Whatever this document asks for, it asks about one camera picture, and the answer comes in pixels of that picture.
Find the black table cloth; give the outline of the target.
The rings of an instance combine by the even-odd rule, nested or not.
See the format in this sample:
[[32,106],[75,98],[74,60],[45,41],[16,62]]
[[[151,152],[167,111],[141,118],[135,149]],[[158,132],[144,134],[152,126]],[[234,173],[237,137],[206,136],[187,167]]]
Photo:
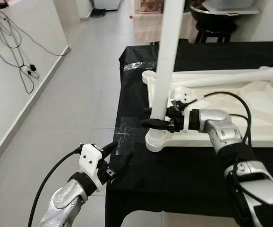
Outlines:
[[[128,63],[157,61],[158,46],[126,47],[119,57],[120,94],[115,127],[122,117],[145,119],[149,106],[143,69],[123,71]],[[238,70],[273,67],[273,42],[180,44],[175,71]],[[137,145],[128,168],[106,190],[105,227],[120,227],[136,210],[229,218],[222,165],[212,148],[168,147],[158,153]]]

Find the white plastic table top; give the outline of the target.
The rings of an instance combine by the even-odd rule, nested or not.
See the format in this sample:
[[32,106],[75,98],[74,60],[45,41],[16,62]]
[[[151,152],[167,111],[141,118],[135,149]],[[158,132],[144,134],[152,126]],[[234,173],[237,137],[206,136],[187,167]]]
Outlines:
[[[156,73],[150,70],[142,74],[149,95],[149,107],[154,95]],[[188,104],[190,109],[222,110],[231,115],[240,133],[257,148],[273,148],[273,81],[243,82],[227,85],[211,85],[193,89],[198,100]],[[169,96],[167,106],[171,106]],[[194,130],[186,133],[167,132],[167,147],[212,148],[209,136]]]

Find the black stool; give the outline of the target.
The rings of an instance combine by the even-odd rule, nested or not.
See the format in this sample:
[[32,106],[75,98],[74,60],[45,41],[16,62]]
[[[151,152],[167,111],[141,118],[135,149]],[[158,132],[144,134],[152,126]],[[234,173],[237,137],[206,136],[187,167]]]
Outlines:
[[236,32],[237,28],[238,26],[234,22],[221,24],[197,22],[198,33],[194,43],[206,43],[206,39],[210,37],[217,38],[217,43],[229,43],[231,35]]

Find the red printed box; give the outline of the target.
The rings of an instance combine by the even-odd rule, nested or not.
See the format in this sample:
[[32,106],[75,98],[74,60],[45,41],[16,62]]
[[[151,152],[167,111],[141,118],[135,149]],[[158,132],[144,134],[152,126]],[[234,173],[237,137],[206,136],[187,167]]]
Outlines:
[[141,14],[162,13],[164,0],[139,0],[138,12]]

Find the clear plastic storage box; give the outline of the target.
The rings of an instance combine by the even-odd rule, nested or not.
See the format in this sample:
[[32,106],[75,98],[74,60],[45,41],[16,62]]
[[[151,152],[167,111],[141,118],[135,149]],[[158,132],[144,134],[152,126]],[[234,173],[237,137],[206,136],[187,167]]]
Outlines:
[[204,0],[202,6],[214,14],[258,14],[257,0]]

